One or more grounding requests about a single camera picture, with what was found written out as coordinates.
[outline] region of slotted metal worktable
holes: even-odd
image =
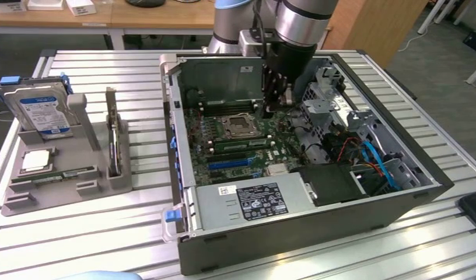
[[[160,51],[58,51],[40,58],[34,77],[69,75],[73,91],[86,94],[93,122],[104,120],[105,87],[116,87],[129,121],[134,191],[12,217],[0,214],[0,279],[45,280],[90,270],[132,271],[144,279],[476,279],[476,226],[455,205],[476,192],[476,162],[369,57],[339,53],[455,181],[444,195],[384,229],[185,278],[176,244],[160,235],[160,211],[172,205]],[[363,109],[349,86],[347,93]],[[0,205],[16,130],[14,121],[0,153]]]

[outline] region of blue pcie slot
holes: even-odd
[[[234,160],[232,162],[216,162],[208,165],[209,170],[222,169],[222,168],[233,168],[240,166],[249,166],[252,161],[249,159]]]

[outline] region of white box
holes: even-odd
[[[16,13],[26,11],[22,0],[9,3],[0,3],[0,13]]]
[[[74,16],[96,13],[94,3],[90,0],[66,0],[66,5]]]
[[[29,0],[26,8],[32,11],[62,11],[65,9],[64,0]]]

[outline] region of wooden desk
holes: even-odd
[[[124,49],[125,34],[212,35],[213,1],[181,3],[166,0],[161,7],[140,8],[114,0],[109,34],[114,50]]]
[[[213,2],[180,3],[166,0],[157,8],[138,8],[113,0],[93,0],[97,13],[73,16],[68,10],[0,13],[0,34],[102,34],[113,49],[124,50],[125,34],[212,35]]]
[[[112,10],[112,27],[213,29],[213,1],[181,3],[166,0],[157,8],[138,8],[116,0]]]
[[[96,4],[96,14],[73,16],[70,10],[28,10],[21,13],[0,13],[0,26],[6,27],[86,27],[110,26],[112,4]]]

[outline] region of cpu socket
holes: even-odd
[[[248,138],[260,135],[260,131],[249,114],[221,117],[221,123],[225,130],[225,138]]]

